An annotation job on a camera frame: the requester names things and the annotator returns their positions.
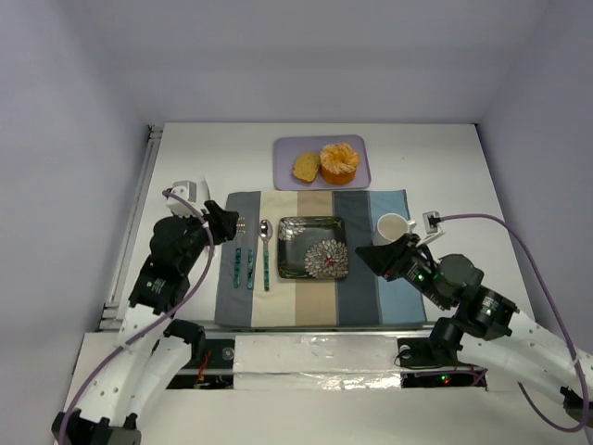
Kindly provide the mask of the slice of bread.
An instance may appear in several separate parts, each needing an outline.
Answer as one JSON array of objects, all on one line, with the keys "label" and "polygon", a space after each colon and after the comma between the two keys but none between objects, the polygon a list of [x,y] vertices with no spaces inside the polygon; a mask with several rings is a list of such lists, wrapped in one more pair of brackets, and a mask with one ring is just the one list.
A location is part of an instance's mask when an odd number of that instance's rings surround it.
[{"label": "slice of bread", "polygon": [[311,184],[317,178],[320,167],[321,159],[318,153],[303,153],[296,159],[292,174],[298,181]]}]

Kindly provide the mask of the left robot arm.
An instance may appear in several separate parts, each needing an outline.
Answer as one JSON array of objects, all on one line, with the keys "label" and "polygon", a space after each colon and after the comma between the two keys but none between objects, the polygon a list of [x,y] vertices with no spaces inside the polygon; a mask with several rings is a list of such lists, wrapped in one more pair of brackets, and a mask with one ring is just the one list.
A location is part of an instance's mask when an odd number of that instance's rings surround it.
[{"label": "left robot arm", "polygon": [[233,240],[239,214],[213,200],[201,209],[177,201],[188,213],[176,210],[154,225],[113,350],[52,424],[59,444],[140,443],[142,418],[177,373],[204,354],[204,327],[176,313],[199,288],[189,281],[199,256]]}]

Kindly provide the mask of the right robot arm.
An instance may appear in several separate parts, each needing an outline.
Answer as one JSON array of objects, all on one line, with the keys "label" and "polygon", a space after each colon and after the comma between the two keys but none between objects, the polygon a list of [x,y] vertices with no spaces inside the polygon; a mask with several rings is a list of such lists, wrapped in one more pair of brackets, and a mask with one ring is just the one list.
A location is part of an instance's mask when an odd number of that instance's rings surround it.
[{"label": "right robot arm", "polygon": [[383,246],[358,247],[360,259],[386,281],[403,279],[439,309],[428,342],[462,363],[501,371],[561,404],[576,421],[592,425],[592,356],[568,333],[557,336],[513,301],[483,286],[484,273],[461,254],[434,259],[415,235]]}]

